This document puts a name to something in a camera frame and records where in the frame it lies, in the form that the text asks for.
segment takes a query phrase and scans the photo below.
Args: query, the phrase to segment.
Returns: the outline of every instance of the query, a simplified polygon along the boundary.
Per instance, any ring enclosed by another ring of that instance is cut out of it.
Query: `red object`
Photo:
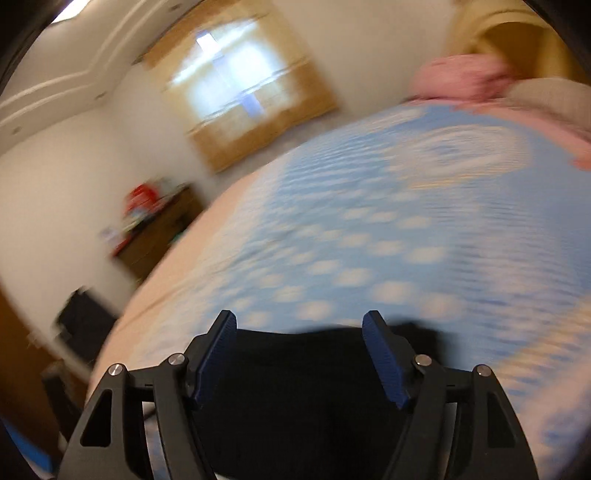
[[[111,252],[111,256],[116,257],[129,242],[131,242],[131,237],[127,236],[119,245],[117,245],[117,247],[115,247]]]
[[[149,212],[156,207],[158,203],[158,192],[148,185],[143,183],[142,185],[134,188],[129,195],[127,195],[127,208],[125,214],[127,215],[135,208],[143,207]]]

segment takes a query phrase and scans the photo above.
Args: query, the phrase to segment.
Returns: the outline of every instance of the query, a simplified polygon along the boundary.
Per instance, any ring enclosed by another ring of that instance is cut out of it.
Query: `yellow headboard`
[[[591,80],[558,34],[522,0],[463,0],[449,34],[447,53],[492,53],[519,78]]]

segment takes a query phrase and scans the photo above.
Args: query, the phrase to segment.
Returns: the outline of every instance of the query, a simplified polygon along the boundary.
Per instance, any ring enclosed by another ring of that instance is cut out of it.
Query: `pink blanket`
[[[421,67],[411,93],[421,99],[481,102],[499,96],[513,81],[509,66],[493,55],[455,55]]]

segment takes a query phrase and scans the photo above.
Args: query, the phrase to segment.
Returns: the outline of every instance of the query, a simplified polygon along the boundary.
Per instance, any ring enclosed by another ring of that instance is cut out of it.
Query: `black clamp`
[[[376,311],[365,315],[362,332],[388,399],[411,413],[384,480],[438,478],[446,403],[457,403],[446,480],[538,478],[519,421],[489,367],[447,369],[416,355]],[[111,365],[72,434],[58,480],[152,480],[142,402],[155,404],[171,480],[216,480],[190,413],[211,399],[235,338],[236,317],[222,310],[206,334],[156,367]]]

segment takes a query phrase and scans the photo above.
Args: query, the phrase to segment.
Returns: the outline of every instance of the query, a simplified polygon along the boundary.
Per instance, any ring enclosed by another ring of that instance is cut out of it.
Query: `blue object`
[[[367,312],[363,316],[361,329],[363,341],[374,363],[386,397],[389,401],[394,402],[398,408],[403,408],[409,400],[404,389],[404,371],[382,334],[380,325],[375,321],[372,312]]]
[[[213,397],[217,382],[236,343],[236,328],[236,317],[229,312],[221,328],[217,332],[212,332],[215,339],[197,370],[197,388],[193,396],[197,405],[201,406]]]
[[[8,423],[5,419],[2,419],[2,422],[4,423],[10,438],[15,443],[23,457],[48,473],[53,470],[51,459],[48,454],[29,442],[29,440],[21,435],[21,433],[15,427],[10,425],[10,423]]]

